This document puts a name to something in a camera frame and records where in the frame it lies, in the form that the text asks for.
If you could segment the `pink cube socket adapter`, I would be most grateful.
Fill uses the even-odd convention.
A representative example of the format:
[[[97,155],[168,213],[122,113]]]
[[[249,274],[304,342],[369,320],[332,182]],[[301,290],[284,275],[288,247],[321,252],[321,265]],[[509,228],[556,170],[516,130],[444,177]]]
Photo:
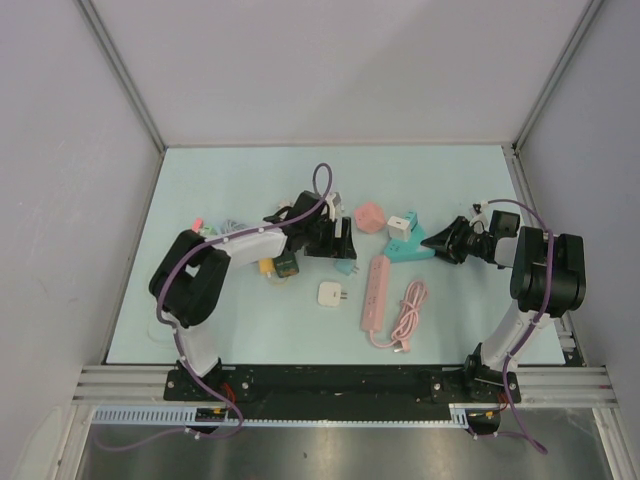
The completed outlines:
[[[354,209],[357,228],[367,234],[374,234],[386,226],[383,209],[374,202],[366,202]]]

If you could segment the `white charger plug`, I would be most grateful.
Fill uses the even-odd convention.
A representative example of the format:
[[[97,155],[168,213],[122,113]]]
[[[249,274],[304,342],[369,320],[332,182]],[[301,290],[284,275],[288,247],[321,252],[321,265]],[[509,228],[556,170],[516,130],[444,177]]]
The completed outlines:
[[[337,308],[343,300],[347,299],[347,293],[338,282],[323,281],[318,286],[317,303],[328,308]]]

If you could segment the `dark green charger block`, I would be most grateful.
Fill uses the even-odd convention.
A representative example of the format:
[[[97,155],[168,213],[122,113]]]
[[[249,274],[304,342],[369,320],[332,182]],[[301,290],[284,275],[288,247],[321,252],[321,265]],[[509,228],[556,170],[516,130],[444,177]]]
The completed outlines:
[[[299,274],[299,265],[294,252],[285,251],[273,259],[276,275],[286,279]]]

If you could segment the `teal power strip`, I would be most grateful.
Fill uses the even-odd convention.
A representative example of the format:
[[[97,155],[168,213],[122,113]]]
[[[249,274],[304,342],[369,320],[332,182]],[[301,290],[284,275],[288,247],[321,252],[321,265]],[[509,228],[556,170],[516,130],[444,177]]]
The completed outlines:
[[[426,238],[424,229],[419,224],[416,224],[407,241],[391,239],[383,254],[391,263],[405,263],[433,258],[435,251],[421,245],[421,242]]]

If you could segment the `pink power strip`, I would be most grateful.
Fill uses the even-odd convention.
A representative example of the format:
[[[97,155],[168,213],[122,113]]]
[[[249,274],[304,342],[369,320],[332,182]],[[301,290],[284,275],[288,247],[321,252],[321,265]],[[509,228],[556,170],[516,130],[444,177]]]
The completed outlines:
[[[371,260],[360,324],[364,332],[377,333],[383,327],[390,272],[387,256],[378,255]]]

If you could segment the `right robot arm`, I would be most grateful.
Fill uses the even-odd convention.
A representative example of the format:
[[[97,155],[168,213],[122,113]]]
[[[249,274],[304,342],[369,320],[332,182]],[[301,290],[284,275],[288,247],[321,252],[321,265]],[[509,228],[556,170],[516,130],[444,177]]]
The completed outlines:
[[[430,373],[435,403],[493,403],[521,399],[515,369],[533,339],[586,295],[584,241],[523,226],[521,217],[495,210],[488,225],[457,217],[423,247],[450,264],[469,256],[511,271],[509,309],[494,332],[467,356],[462,367]]]

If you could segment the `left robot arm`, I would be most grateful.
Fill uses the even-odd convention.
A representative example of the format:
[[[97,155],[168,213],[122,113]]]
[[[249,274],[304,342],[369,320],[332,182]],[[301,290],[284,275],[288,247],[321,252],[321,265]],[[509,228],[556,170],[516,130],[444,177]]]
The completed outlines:
[[[351,218],[339,193],[323,197],[305,190],[294,204],[256,226],[210,238],[184,230],[176,237],[149,281],[149,293],[162,311],[159,322],[172,328],[180,363],[191,368],[185,385],[197,398],[210,399],[221,387],[214,370],[220,357],[203,329],[228,273],[298,251],[316,258],[357,258]]]

